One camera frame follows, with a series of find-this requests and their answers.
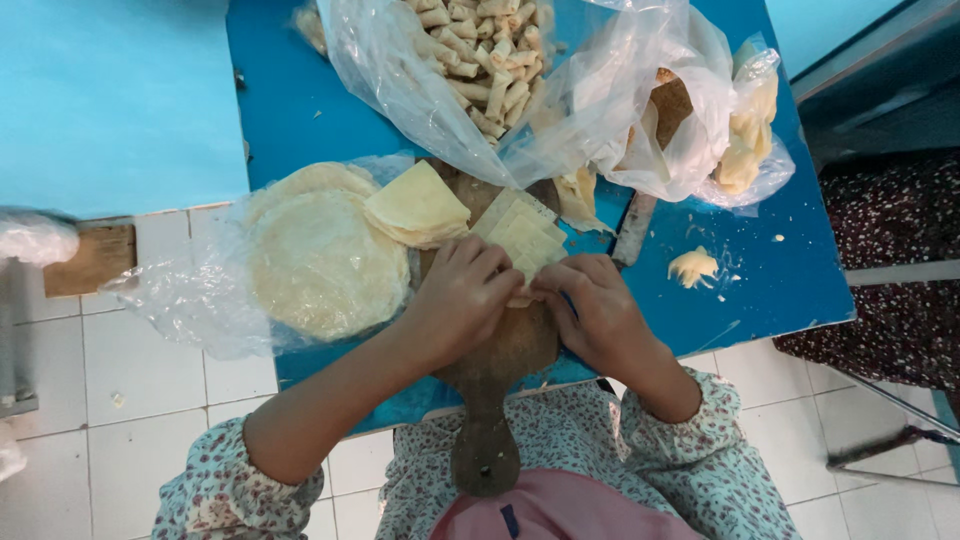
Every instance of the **knife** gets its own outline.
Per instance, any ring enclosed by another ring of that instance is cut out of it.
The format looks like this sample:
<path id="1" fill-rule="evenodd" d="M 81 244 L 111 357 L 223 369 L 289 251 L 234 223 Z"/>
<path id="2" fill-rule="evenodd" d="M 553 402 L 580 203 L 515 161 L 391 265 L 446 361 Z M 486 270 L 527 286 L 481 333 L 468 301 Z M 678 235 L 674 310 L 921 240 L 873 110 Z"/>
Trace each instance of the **knife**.
<path id="1" fill-rule="evenodd" d="M 627 208 L 627 215 L 623 218 L 623 225 L 620 226 L 620 234 L 613 244 L 611 258 L 617 270 L 633 266 L 636 262 L 656 205 L 657 197 L 639 191 L 634 193 L 634 198 L 630 200 Z"/>

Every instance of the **floral fabric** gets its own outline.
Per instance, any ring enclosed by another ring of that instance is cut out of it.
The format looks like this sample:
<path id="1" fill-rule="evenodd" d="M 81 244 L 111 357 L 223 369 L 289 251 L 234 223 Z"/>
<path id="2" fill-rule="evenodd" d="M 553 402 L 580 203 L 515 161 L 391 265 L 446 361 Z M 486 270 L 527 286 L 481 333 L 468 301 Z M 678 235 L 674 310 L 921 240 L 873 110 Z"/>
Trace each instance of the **floral fabric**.
<path id="1" fill-rule="evenodd" d="M 800 538 L 736 415 L 725 380 L 688 370 L 703 392 L 699 411 L 664 424 L 628 392 L 621 403 L 589 382 L 510 400 L 505 412 L 524 469 L 561 469 L 600 480 L 628 499 L 686 520 L 710 539 Z M 160 488 L 154 538 L 293 540 L 324 485 L 323 469 L 301 485 L 276 482 L 253 467 L 244 419 L 211 428 L 186 470 Z M 396 430 L 395 457 L 380 490 L 377 539 L 427 538 L 453 503 L 450 450 L 462 414 Z"/>

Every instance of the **white tile floor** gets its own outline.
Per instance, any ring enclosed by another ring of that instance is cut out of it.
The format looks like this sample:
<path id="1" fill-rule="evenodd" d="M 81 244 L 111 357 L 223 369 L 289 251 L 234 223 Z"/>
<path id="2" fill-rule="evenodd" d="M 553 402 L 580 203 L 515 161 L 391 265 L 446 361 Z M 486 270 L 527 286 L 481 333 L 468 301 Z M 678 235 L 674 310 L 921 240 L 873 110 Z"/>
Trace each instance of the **white tile floor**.
<path id="1" fill-rule="evenodd" d="M 168 250 L 181 252 L 190 234 L 203 236 L 221 211 L 135 218 L 138 256 L 150 263 Z M 194 438 L 276 393 L 272 360 L 223 362 L 165 342 L 98 296 L 44 299 L 36 271 L 21 273 L 14 286 L 18 351 L 29 359 L 41 407 L 12 420 L 30 462 L 0 483 L 0 539 L 148 536 L 157 490 L 181 471 Z M 828 451 L 902 427 L 906 417 L 898 409 L 828 368 L 778 353 L 769 340 L 682 364 L 736 384 L 742 426 L 807 540 L 960 538 L 960 495 L 835 478 L 824 469 Z M 931 410 L 928 391 L 890 387 Z M 122 406 L 114 394 L 124 397 Z M 338 445 L 324 463 L 327 486 L 312 509 L 309 537 L 372 538 L 377 491 L 392 458 L 389 432 Z M 861 466 L 956 482 L 936 445 L 907 447 Z"/>

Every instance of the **cutting board handle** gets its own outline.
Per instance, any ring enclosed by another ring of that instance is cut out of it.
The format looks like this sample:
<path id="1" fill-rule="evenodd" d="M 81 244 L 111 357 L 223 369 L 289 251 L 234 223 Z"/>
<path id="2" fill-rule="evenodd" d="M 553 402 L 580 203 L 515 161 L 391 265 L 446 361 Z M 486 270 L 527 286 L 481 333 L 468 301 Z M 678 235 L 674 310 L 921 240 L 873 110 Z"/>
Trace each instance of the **cutting board handle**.
<path id="1" fill-rule="evenodd" d="M 520 476 L 520 452 L 503 415 L 503 398 L 498 402 L 483 408 L 466 403 L 467 415 L 453 444 L 453 482 L 473 497 L 506 493 Z"/>

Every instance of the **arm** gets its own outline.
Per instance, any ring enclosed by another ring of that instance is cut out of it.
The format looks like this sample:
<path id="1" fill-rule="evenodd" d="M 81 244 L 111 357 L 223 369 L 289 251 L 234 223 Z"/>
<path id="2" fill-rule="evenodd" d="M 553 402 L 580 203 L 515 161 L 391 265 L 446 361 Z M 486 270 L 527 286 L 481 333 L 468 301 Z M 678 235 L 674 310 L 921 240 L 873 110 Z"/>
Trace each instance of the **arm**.
<path id="1" fill-rule="evenodd" d="M 323 490 L 321 463 L 333 446 L 377 405 L 489 337 L 522 284 L 500 247 L 476 236 L 444 246 L 390 327 L 246 421 L 201 436 L 186 471 L 160 489 L 155 533 L 296 538 Z"/>
<path id="2" fill-rule="evenodd" d="M 759 452 L 736 424 L 736 390 L 677 362 L 647 327 L 610 258 L 566 258 L 543 268 L 532 286 L 550 305 L 567 348 L 630 389 L 621 416 L 631 448 L 627 468 L 710 538 L 795 534 Z"/>

